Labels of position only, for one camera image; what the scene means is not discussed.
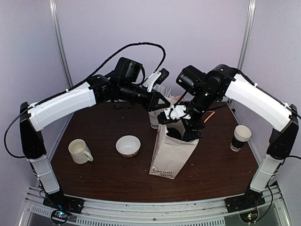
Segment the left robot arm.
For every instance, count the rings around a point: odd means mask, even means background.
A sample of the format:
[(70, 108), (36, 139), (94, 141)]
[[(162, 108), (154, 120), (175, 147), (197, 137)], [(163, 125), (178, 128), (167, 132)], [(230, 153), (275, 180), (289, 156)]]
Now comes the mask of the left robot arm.
[(67, 89), (37, 103), (24, 102), (20, 106), (20, 135), (25, 157), (37, 173), (48, 200), (57, 209), (68, 204), (47, 157), (41, 131), (56, 120), (78, 110), (107, 101), (128, 101), (151, 112), (170, 106), (169, 101), (153, 86), (168, 76), (165, 68), (155, 71), (140, 84), (136, 83), (143, 65), (128, 58), (120, 58), (115, 69), (106, 75), (92, 75), (75, 88)]

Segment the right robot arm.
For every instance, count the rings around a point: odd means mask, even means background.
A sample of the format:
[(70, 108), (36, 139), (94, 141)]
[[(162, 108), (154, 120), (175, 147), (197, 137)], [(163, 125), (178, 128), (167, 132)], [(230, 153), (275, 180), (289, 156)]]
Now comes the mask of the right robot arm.
[(239, 69), (223, 64), (208, 73), (189, 65), (181, 71), (176, 82), (193, 99), (189, 104), (175, 104), (173, 112), (167, 116), (173, 120), (183, 120), (190, 139), (199, 136), (198, 130), (204, 125), (201, 117), (215, 101), (223, 97), (239, 102), (272, 125), (266, 155), (241, 197), (244, 207), (252, 207), (280, 164), (291, 153), (299, 130), (297, 108), (258, 87)]

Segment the white ceramic bowl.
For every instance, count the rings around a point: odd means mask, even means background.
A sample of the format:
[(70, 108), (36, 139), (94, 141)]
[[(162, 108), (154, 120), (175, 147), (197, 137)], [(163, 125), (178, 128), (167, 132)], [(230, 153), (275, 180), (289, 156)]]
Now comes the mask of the white ceramic bowl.
[(119, 138), (115, 146), (122, 157), (133, 158), (139, 153), (141, 141), (135, 136), (126, 135)]

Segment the cream ceramic mug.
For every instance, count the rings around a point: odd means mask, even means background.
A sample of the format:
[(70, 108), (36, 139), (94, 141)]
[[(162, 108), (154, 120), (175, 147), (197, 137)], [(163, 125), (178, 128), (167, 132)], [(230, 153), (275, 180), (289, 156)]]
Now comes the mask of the cream ceramic mug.
[(82, 139), (71, 141), (68, 146), (68, 151), (76, 164), (85, 164), (88, 161), (94, 161), (86, 142)]

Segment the right aluminium corner post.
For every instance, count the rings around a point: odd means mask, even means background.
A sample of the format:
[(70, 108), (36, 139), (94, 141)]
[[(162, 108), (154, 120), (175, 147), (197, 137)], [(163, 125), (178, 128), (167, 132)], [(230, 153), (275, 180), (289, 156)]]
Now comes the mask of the right aluminium corner post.
[(243, 70), (246, 61), (246, 55), (247, 55), (247, 51), (248, 51), (248, 47), (253, 31), (255, 12), (256, 12), (256, 0), (249, 0), (245, 31), (243, 35), (242, 46), (241, 46), (241, 51), (238, 58), (238, 65), (237, 65), (237, 68), (241, 71)]

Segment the left aluminium corner post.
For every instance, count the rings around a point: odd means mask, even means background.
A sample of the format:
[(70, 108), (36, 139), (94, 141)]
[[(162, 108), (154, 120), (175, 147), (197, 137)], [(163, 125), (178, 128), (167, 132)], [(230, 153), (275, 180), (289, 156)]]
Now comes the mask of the left aluminium corner post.
[(68, 62), (67, 62), (67, 57), (63, 45), (63, 39), (62, 39), (62, 33), (61, 33), (61, 28), (60, 28), (60, 23), (59, 23), (59, 16), (58, 16), (58, 11), (57, 11), (57, 2), (56, 0), (50, 0), (49, 1), (50, 5), (50, 13), (52, 16), (53, 20), (53, 25), (54, 25), (54, 30), (55, 30), (55, 36), (56, 36), (56, 42), (58, 46), (58, 51), (59, 51), (59, 56), (61, 60), (61, 64), (63, 67), (63, 72), (64, 76), (67, 82), (68, 90), (72, 90), (73, 88), (73, 81), (71, 78)]

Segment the wrapped white straws bundle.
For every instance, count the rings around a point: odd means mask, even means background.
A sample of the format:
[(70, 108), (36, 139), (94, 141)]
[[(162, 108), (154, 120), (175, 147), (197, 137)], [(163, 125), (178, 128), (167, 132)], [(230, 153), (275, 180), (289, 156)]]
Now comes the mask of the wrapped white straws bundle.
[(171, 93), (171, 88), (167, 88), (165, 86), (158, 85), (157, 91), (160, 92), (165, 98), (172, 99), (174, 96)]

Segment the white cup holding straws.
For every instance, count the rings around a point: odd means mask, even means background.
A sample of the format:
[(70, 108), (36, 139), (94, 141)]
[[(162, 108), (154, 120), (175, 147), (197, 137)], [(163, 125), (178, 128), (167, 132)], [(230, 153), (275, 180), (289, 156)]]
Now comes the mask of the white cup holding straws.
[(152, 129), (158, 129), (158, 112), (157, 111), (153, 111), (153, 112), (149, 112), (149, 119), (150, 119), (150, 126)]

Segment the white paper takeout bag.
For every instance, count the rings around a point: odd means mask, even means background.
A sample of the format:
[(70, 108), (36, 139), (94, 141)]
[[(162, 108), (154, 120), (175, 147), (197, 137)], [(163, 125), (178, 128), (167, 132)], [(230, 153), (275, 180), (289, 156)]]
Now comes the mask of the white paper takeout bag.
[[(191, 117), (202, 117), (198, 113), (193, 115), (194, 111), (189, 104), (177, 104), (173, 102), (171, 105), (185, 105)], [(196, 149), (199, 139), (185, 142), (182, 139), (178, 140), (169, 137), (166, 135), (167, 128), (176, 128), (180, 131), (181, 135), (185, 131), (181, 120), (170, 124), (158, 125), (149, 174), (162, 178), (175, 179)]]

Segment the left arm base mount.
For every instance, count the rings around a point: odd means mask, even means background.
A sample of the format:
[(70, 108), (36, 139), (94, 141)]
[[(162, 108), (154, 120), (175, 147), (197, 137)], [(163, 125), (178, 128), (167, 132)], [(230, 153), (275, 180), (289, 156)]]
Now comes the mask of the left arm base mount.
[(84, 206), (84, 200), (81, 198), (66, 196), (65, 204), (54, 204), (46, 195), (43, 198), (43, 205), (54, 209), (50, 214), (50, 219), (56, 225), (65, 224), (73, 213), (80, 214)]

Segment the stack of paper cups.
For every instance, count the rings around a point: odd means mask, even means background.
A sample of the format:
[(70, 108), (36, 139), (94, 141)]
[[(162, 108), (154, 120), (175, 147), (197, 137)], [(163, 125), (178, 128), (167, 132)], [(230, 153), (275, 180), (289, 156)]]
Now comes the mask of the stack of paper cups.
[(236, 126), (230, 144), (231, 150), (234, 152), (240, 151), (244, 144), (250, 139), (251, 135), (252, 132), (248, 127), (244, 125)]

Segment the aluminium corner post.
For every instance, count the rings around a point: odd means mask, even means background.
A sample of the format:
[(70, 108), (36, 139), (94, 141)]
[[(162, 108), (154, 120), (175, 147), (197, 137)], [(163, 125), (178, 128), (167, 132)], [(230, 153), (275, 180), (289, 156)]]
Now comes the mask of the aluminium corner post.
[(243, 70), (246, 61), (246, 55), (247, 55), (247, 51), (248, 51), (248, 47), (253, 31), (255, 12), (256, 12), (256, 0), (249, 0), (245, 31), (243, 35), (242, 46), (241, 46), (241, 51), (238, 58), (238, 65), (237, 65), (237, 68), (241, 71)]
[(59, 23), (59, 16), (58, 16), (58, 11), (57, 11), (57, 2), (56, 0), (50, 0), (49, 1), (50, 5), (50, 13), (52, 16), (53, 20), (53, 25), (54, 25), (54, 30), (55, 30), (55, 36), (56, 36), (56, 42), (58, 46), (58, 51), (59, 51), (59, 56), (61, 60), (61, 64), (63, 67), (63, 72), (64, 76), (67, 82), (68, 90), (72, 90), (73, 88), (73, 81), (71, 78), (68, 62), (67, 62), (67, 57), (63, 45), (63, 39), (62, 39), (62, 33), (61, 33), (61, 28), (60, 28), (60, 23)]

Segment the black plastic cup lid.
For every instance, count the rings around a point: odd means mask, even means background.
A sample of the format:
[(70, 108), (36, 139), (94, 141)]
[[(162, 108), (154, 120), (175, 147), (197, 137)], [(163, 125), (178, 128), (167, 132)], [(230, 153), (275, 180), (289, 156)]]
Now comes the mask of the black plastic cup lid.
[(179, 130), (177, 130), (176, 128), (167, 128), (167, 136), (181, 140), (182, 139), (182, 135), (180, 133)]

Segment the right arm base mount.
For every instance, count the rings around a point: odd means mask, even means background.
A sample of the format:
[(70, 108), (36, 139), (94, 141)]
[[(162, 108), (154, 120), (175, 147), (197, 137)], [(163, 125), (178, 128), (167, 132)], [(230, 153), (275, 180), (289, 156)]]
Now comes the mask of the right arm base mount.
[(225, 199), (228, 213), (239, 212), (240, 219), (247, 224), (254, 223), (259, 217), (258, 207), (265, 204), (263, 194), (246, 189), (243, 195)]

